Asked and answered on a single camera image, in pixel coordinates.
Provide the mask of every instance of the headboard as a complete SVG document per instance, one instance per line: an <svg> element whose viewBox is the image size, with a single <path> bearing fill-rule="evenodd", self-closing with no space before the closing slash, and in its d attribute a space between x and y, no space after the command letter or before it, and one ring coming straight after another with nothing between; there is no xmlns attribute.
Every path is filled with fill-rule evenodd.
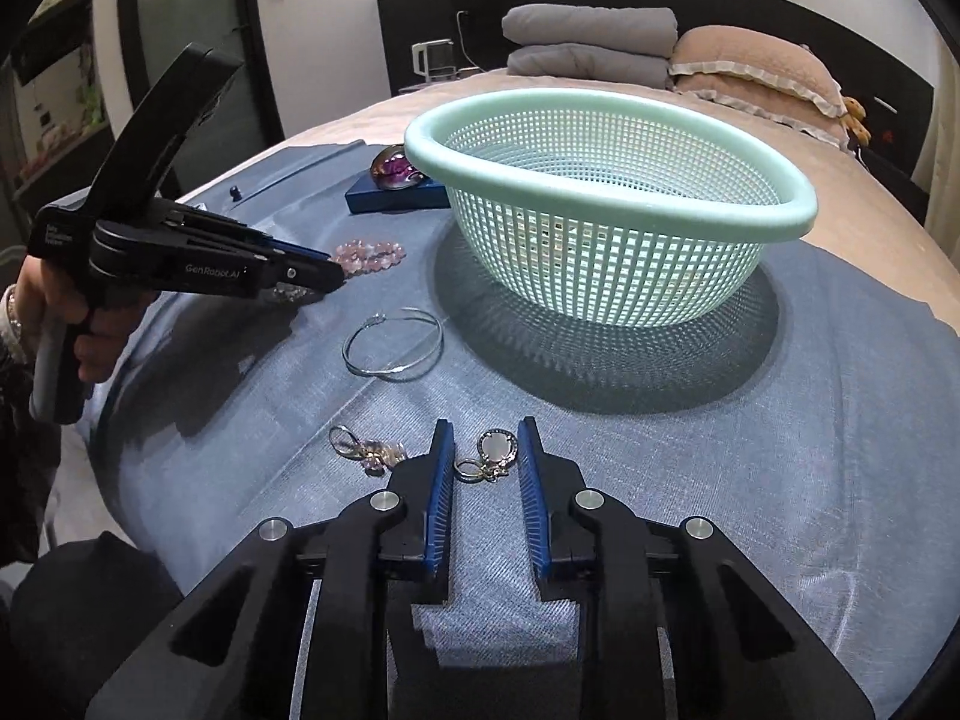
<svg viewBox="0 0 960 720"><path fill-rule="evenodd" d="M505 67L507 55L516 46L503 37L500 20L510 8L528 2L667 6L677 14L680 33L708 23L728 23L808 45L843 86L844 94L864 104L876 153L908 175L920 156L933 107L930 84L846 26L786 0L378 0L392 93L422 80L413 73L411 45L439 38L459 42L458 11L466 11L462 26L470 58L485 70ZM462 56L461 61L469 63Z"/></svg>

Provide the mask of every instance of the frosted glass panel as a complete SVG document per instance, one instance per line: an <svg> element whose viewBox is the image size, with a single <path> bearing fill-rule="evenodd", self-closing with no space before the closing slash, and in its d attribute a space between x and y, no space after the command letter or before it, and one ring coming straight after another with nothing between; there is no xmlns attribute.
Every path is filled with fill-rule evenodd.
<svg viewBox="0 0 960 720"><path fill-rule="evenodd" d="M246 59L236 0L138 0L140 34L153 84L191 41ZM246 66L216 116L196 130L174 160L184 191L205 184L267 148Z"/></svg>

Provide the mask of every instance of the silver bolt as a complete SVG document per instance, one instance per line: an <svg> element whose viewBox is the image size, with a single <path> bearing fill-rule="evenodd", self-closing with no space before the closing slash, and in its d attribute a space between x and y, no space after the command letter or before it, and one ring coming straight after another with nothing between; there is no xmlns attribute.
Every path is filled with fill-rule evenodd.
<svg viewBox="0 0 960 720"><path fill-rule="evenodd" d="M400 504L400 495L391 493L390 490L381 490L379 493L373 493L370 496L370 505L378 512L389 512Z"/></svg>
<svg viewBox="0 0 960 720"><path fill-rule="evenodd" d="M699 538L701 541L704 538L713 536L713 526L702 517L688 519L686 522L686 531L692 538Z"/></svg>
<svg viewBox="0 0 960 720"><path fill-rule="evenodd" d="M577 502L577 506L581 509L599 509L603 506L604 498L596 490L580 490L573 500Z"/></svg>
<svg viewBox="0 0 960 720"><path fill-rule="evenodd" d="M268 519L257 532L263 541L279 541L287 535L287 523L282 519Z"/></svg>

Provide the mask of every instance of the orange plush toy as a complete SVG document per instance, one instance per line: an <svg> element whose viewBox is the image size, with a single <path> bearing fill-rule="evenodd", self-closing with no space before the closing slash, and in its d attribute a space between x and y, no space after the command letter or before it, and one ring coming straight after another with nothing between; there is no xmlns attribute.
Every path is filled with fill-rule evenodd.
<svg viewBox="0 0 960 720"><path fill-rule="evenodd" d="M867 118L867 112L863 106L853 98L843 98L847 112L840 118L840 124L853 132L861 146L870 146L870 130L864 127L861 122Z"/></svg>

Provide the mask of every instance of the curtain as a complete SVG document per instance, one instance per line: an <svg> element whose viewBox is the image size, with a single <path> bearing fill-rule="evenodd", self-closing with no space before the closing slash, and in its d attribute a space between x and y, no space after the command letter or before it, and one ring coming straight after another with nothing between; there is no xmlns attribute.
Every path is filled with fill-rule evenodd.
<svg viewBox="0 0 960 720"><path fill-rule="evenodd" d="M960 271L960 66L940 41L940 84L913 180L930 193L926 231Z"/></svg>

